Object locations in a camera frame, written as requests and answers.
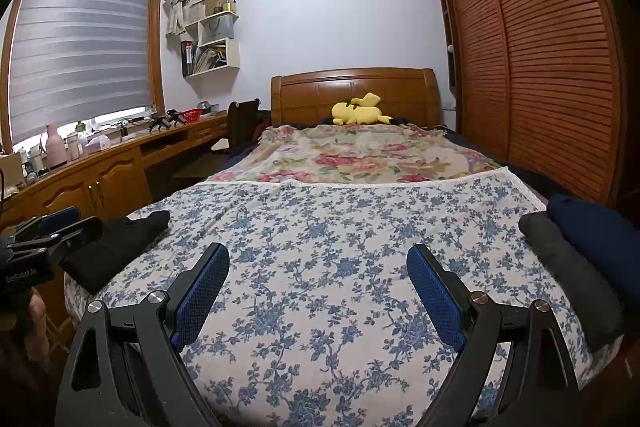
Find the blue gripper pad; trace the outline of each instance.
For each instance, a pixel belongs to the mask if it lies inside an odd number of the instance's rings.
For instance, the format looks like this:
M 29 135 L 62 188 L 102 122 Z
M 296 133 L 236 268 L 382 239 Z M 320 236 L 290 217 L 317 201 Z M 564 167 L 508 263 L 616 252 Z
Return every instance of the blue gripper pad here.
M 223 245 L 218 245 L 175 312 L 171 345 L 176 353 L 198 338 L 228 272 L 229 253 Z
M 78 221 L 80 221 L 80 210 L 74 206 L 70 206 L 59 212 L 44 216 L 38 223 L 38 233 L 40 235 L 51 235 Z
M 418 247 L 411 247 L 406 256 L 406 269 L 418 297 L 429 314 L 440 340 L 459 353 L 466 344 L 460 308 L 451 297 L 442 279 L 425 259 Z

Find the wardrobe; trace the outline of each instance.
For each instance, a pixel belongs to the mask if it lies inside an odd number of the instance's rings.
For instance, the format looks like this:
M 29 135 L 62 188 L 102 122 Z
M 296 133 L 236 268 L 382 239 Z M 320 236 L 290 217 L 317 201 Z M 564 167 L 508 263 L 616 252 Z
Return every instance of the wardrobe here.
M 587 200 L 618 206 L 638 193 L 611 0 L 443 0 L 443 10 L 470 142 Z

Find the cabinet door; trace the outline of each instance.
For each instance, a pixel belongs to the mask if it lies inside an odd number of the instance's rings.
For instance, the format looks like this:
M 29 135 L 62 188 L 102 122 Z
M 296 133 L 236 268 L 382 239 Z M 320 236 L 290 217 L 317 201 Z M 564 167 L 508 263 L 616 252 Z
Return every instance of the cabinet door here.
M 39 210 L 44 210 L 44 214 L 57 212 L 68 206 L 78 207 L 82 217 L 94 216 L 97 212 L 95 186 L 88 168 L 43 188 L 37 198 Z
M 27 213 L 21 201 L 11 203 L 10 206 L 5 201 L 2 211 L 2 222 L 0 223 L 0 232 L 4 229 L 20 225 L 20 223 L 26 221 L 28 217 L 31 216 Z
M 100 217 L 122 217 L 151 203 L 139 149 L 133 149 L 92 167 L 100 203 Z
M 462 134 L 484 153 L 505 161 L 509 71 L 500 5 L 498 0 L 453 1 L 462 62 Z
M 510 60 L 510 163 L 607 201 L 620 89 L 604 0 L 500 0 Z

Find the desk drawer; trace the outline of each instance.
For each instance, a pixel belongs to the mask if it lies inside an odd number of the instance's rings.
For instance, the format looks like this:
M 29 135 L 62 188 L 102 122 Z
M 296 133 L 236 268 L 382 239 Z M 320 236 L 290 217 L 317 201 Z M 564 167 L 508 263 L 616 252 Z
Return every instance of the desk drawer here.
M 192 129 L 189 133 L 190 140 L 202 140 L 204 138 L 215 138 L 220 134 L 220 126 L 218 124 L 207 126 L 201 129 Z

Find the pikachu plush toy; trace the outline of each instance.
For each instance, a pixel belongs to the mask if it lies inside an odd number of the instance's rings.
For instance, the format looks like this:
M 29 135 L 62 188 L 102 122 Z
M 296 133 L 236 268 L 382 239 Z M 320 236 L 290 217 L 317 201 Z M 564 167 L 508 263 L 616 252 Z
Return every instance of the pikachu plush toy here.
M 334 105 L 331 116 L 336 125 L 353 125 L 363 123 L 389 123 L 390 116 L 382 116 L 376 105 L 380 97 L 368 92 L 364 98 L 352 98 L 351 103 L 340 102 Z

